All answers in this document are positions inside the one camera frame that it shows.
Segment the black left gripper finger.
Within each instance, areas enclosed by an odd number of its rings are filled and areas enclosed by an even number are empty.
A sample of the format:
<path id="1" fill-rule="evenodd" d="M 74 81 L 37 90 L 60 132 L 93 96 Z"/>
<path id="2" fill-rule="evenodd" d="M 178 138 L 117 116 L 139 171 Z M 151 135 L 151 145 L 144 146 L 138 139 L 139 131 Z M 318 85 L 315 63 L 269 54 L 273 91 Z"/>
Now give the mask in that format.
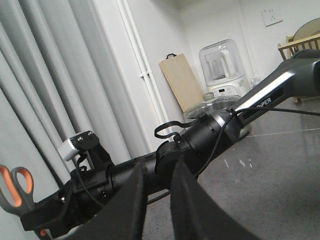
<path id="1" fill-rule="evenodd" d="M 175 165 L 170 210 L 176 240 L 256 240 L 200 186 L 186 164 Z"/>

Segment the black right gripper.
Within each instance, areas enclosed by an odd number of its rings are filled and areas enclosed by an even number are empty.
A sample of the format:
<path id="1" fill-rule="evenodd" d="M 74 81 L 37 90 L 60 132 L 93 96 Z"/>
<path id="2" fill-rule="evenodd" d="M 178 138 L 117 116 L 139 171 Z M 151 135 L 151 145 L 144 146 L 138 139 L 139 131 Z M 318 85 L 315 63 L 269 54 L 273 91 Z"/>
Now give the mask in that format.
<path id="1" fill-rule="evenodd" d="M 147 210 L 147 168 L 138 163 L 126 184 L 107 204 L 113 194 L 110 173 L 114 164 L 100 144 L 88 153 L 93 169 L 79 173 L 83 184 L 73 170 L 71 179 L 62 188 L 38 202 L 34 210 L 20 218 L 23 229 L 46 229 L 53 238 L 57 238 L 91 219 L 67 239 L 142 239 Z"/>

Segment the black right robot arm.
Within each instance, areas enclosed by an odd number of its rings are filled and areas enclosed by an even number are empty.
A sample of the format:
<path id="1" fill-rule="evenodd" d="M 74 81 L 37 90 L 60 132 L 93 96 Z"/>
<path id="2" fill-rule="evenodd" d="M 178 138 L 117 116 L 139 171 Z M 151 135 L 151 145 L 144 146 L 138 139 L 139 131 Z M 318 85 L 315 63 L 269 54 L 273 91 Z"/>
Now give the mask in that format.
<path id="1" fill-rule="evenodd" d="M 66 140 L 66 159 L 90 156 L 93 168 L 74 170 L 56 193 L 21 217 L 26 231 L 49 230 L 69 240 L 139 240 L 148 196 L 169 190 L 177 240 L 254 240 L 256 236 L 225 213 L 202 189 L 197 177 L 208 164 L 240 140 L 240 132 L 289 97 L 320 94 L 320 52 L 305 49 L 283 61 L 239 101 L 224 110 L 200 113 L 189 123 L 170 121 L 155 129 L 179 126 L 173 141 L 155 152 L 113 164 L 98 137 L 82 132 Z"/>

